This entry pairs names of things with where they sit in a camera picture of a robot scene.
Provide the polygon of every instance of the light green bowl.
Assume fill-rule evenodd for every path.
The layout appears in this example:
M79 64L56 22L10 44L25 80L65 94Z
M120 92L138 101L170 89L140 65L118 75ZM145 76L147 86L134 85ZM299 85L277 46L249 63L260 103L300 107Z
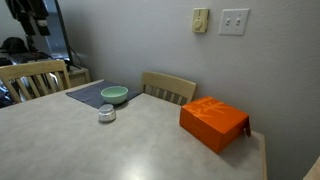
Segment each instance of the light green bowl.
M101 96L106 103L117 105L123 103L128 96L128 88L124 86L111 86L101 91Z

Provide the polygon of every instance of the wooden chair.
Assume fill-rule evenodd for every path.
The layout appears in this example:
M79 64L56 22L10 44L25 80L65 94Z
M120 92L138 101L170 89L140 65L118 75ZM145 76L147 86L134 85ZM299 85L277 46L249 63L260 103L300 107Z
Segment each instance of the wooden chair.
M142 73L141 87L144 93L178 105L184 105L192 100L196 86L194 82L167 74Z
M15 102L22 102L71 88L65 62L49 60L0 67L0 79Z

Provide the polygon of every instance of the chair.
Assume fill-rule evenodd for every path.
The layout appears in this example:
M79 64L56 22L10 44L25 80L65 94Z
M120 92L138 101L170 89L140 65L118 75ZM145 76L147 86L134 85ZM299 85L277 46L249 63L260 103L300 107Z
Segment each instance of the chair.
M15 102L31 100L71 88L65 62L50 60L0 67L0 79Z
M196 90L196 83L157 72L142 73L142 91L166 101L184 105L190 102Z

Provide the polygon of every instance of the white table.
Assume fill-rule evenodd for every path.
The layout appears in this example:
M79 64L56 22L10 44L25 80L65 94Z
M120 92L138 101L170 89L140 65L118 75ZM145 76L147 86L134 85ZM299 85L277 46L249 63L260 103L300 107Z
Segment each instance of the white table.
M179 113L141 94L100 124L98 109L65 92L0 109L0 179L265 178L263 135L240 136L217 155L179 126Z

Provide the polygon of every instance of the small white container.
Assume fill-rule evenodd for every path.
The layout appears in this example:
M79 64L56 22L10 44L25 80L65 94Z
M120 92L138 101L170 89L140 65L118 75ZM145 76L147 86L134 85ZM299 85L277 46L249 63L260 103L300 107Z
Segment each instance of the small white container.
M105 104L99 108L99 121L111 122L116 119L116 111L113 109L113 105Z

